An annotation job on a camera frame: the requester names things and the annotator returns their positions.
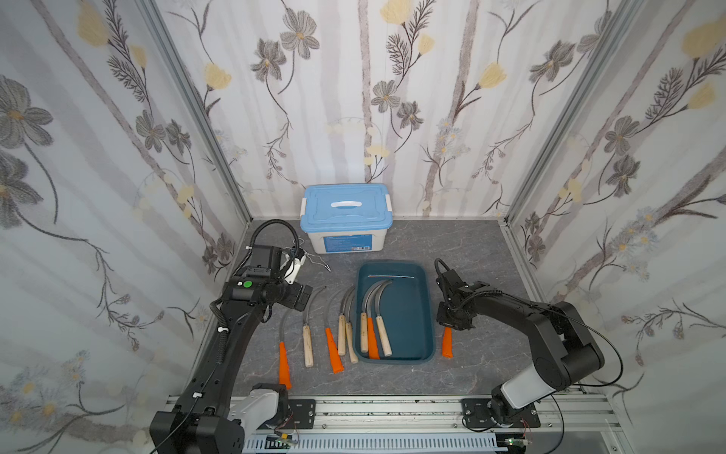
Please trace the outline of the thin orange handle sickle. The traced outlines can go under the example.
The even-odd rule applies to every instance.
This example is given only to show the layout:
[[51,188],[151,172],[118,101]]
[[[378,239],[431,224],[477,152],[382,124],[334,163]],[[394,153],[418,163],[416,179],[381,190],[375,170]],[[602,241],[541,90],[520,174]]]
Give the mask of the thin orange handle sickle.
[[444,336],[442,337],[442,355],[445,358],[452,359],[453,355],[453,329],[444,327]]

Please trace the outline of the wooden handle sickle group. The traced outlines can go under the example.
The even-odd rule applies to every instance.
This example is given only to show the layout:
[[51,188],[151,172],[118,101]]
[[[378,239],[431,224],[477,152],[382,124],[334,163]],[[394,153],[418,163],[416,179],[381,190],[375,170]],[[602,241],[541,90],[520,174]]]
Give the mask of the wooden handle sickle group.
[[370,320],[370,304],[372,299],[376,296],[377,289],[381,285],[382,281],[378,281],[366,291],[360,312],[360,347],[361,352],[368,354],[370,359],[380,359],[378,353],[377,341],[375,339],[375,330],[372,321]]

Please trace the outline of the orange handle sickle group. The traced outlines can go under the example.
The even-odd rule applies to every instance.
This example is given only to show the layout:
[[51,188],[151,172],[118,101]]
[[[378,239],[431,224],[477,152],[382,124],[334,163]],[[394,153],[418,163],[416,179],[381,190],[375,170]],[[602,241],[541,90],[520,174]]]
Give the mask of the orange handle sickle group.
[[390,279],[376,282],[372,285],[372,287],[370,287],[370,289],[368,289],[364,297],[362,314],[366,316],[366,321],[363,322],[363,325],[366,328],[367,340],[366,342],[361,342],[361,346],[366,346],[368,348],[367,352],[370,359],[380,359],[375,336],[374,317],[372,317],[372,307],[379,307],[381,294],[387,286],[391,285],[391,283],[392,281]]

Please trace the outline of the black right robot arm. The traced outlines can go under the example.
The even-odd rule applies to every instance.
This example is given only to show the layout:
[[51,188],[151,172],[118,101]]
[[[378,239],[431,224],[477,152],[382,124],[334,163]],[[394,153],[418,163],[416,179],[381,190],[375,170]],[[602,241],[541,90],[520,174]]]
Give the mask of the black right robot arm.
[[493,388],[489,402],[465,416],[465,423],[480,423],[484,429],[511,427],[535,410],[535,402],[604,366],[599,345],[573,305],[537,303],[483,282],[468,284],[448,267],[436,273],[442,291],[440,325],[466,331],[474,327],[476,317],[486,316],[524,334],[531,350],[531,364]]

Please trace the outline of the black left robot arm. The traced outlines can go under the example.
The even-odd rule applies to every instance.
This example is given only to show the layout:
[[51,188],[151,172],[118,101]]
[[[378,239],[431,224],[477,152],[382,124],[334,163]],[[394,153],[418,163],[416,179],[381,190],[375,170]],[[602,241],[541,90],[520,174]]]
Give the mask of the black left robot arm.
[[254,331],[275,305],[303,312],[313,288],[271,276],[235,277],[211,305],[216,332],[191,380],[171,410],[156,412],[149,426],[153,453],[240,453],[248,436],[290,418],[284,385],[261,383],[230,418],[234,384]]

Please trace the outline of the teal plastic storage bin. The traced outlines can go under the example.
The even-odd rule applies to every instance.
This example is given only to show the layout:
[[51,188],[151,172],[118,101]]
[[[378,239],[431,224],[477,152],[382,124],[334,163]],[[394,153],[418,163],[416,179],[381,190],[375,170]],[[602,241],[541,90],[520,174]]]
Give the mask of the teal plastic storage bin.
[[[376,318],[383,319],[391,355],[384,354]],[[357,272],[357,300],[353,304],[353,348],[362,362],[398,365],[421,364],[433,358],[434,327],[427,273],[406,261],[368,261]],[[361,342],[361,328],[374,328],[368,340],[376,341],[371,357]]]

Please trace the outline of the white storage box blue lid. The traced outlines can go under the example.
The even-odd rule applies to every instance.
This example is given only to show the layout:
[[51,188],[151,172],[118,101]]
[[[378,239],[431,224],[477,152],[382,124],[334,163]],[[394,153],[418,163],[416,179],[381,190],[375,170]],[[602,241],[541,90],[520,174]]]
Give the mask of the white storage box blue lid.
[[389,189],[381,183],[308,187],[300,225],[318,255],[379,252],[392,227]]

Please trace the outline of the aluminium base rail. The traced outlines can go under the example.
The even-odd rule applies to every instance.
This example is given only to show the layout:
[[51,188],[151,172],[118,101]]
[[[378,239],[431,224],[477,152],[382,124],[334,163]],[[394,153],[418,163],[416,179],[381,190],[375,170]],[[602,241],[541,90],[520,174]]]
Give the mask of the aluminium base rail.
[[601,395],[547,397],[508,427],[486,426],[481,395],[303,395],[285,427],[261,426],[232,453],[632,453]]

